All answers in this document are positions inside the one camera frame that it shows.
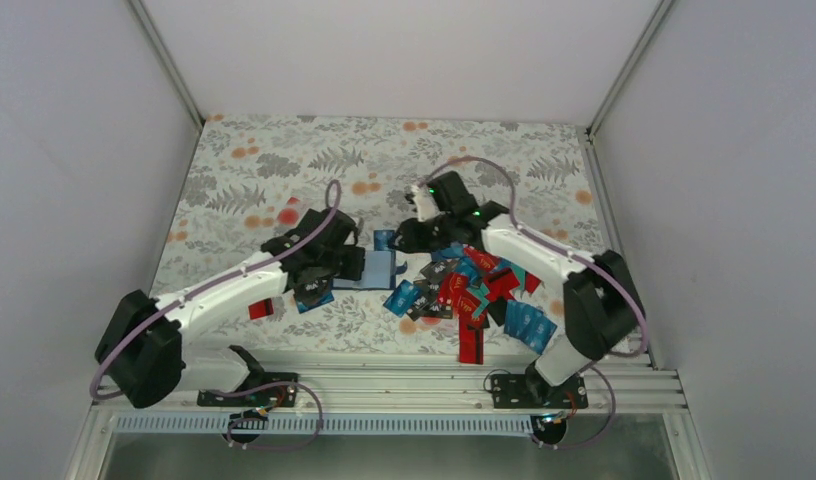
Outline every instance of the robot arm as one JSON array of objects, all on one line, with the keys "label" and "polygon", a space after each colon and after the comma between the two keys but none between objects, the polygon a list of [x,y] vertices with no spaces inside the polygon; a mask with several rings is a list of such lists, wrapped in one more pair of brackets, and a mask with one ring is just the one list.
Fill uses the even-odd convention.
[{"label": "robot arm", "polygon": [[144,320],[177,304],[135,337],[107,370],[133,406],[151,406],[174,390],[234,391],[256,382],[259,366],[248,352],[227,344],[209,345],[201,337],[230,315],[288,290],[294,291],[297,301],[311,304],[330,288],[331,279],[359,280],[364,250],[346,244],[350,235],[357,239],[357,226],[340,211],[303,247],[280,262],[268,263],[301,243],[327,214],[309,210],[293,230],[196,285],[154,299],[140,290],[126,295],[99,342],[96,361],[101,364]]},{"label": "robot arm", "polygon": [[[527,267],[544,282],[563,283],[565,331],[550,340],[526,371],[530,390],[538,399],[546,398],[552,388],[600,360],[637,326],[634,312],[616,289],[574,260],[586,259],[606,271],[640,305],[626,263],[616,252],[593,255],[528,226],[514,225],[502,205],[488,202],[479,206],[455,172],[434,178],[427,187],[414,187],[409,194],[417,218],[399,226],[391,242],[393,248],[408,253],[432,252],[459,242]],[[554,246],[555,251],[530,237]]]}]

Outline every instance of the floral tablecloth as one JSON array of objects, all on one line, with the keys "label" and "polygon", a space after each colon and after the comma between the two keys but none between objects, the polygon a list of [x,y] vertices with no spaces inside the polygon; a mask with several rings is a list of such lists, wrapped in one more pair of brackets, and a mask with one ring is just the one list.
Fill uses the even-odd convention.
[{"label": "floral tablecloth", "polygon": [[[395,228],[411,207],[405,189],[452,157],[475,155],[507,167],[517,183],[518,216],[575,247],[603,249],[576,131],[570,125],[361,117],[214,115],[208,119],[167,237],[153,294],[199,282],[248,257],[290,227],[278,213],[290,197],[323,208],[332,178],[343,185],[341,210],[362,218],[360,245],[372,231]],[[504,180],[484,165],[457,171],[480,200],[505,203]],[[402,255],[400,278],[413,280],[428,255]],[[561,286],[531,297],[563,328]],[[361,353],[457,354],[458,335],[397,318],[382,303],[390,292],[336,291],[335,301],[299,314],[290,294],[275,313],[248,310],[206,335],[247,347]],[[486,354],[528,353],[492,325]]]}]

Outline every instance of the white wall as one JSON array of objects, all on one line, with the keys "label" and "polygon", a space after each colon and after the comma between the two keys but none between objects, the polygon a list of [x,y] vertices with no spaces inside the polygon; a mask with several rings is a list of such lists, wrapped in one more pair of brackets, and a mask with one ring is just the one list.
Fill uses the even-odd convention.
[{"label": "white wall", "polygon": [[0,2],[0,479],[62,477],[196,137],[125,2]]},{"label": "white wall", "polygon": [[202,114],[589,124],[658,0],[144,0]]},{"label": "white wall", "polygon": [[680,1],[597,147],[714,478],[816,478],[816,1]]}]

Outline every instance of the glass panel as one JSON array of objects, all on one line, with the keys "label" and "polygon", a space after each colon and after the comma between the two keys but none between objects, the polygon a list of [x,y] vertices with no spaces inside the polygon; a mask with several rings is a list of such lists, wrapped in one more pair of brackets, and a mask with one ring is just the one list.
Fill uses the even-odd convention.
[{"label": "glass panel", "polygon": [[[565,441],[588,438],[605,422],[580,415]],[[298,440],[283,436],[282,442]],[[660,415],[620,415],[589,448],[538,450],[521,438],[323,436],[293,453],[228,448],[219,435],[117,435],[102,478],[653,480],[677,478]]]}]

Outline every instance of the black cable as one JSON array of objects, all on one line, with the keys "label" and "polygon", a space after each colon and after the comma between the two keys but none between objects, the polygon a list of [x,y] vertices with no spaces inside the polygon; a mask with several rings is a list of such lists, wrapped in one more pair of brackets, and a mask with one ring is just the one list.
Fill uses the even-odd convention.
[{"label": "black cable", "polygon": [[493,393],[493,390],[490,390],[489,388],[487,388],[487,381],[490,378],[490,376],[493,375],[494,372],[505,372],[508,375],[511,375],[511,372],[509,372],[508,370],[505,370],[503,368],[495,368],[495,369],[491,370],[490,372],[488,372],[488,374],[485,377],[484,381],[482,381],[482,389],[484,389],[484,391],[486,391],[488,393]]}]

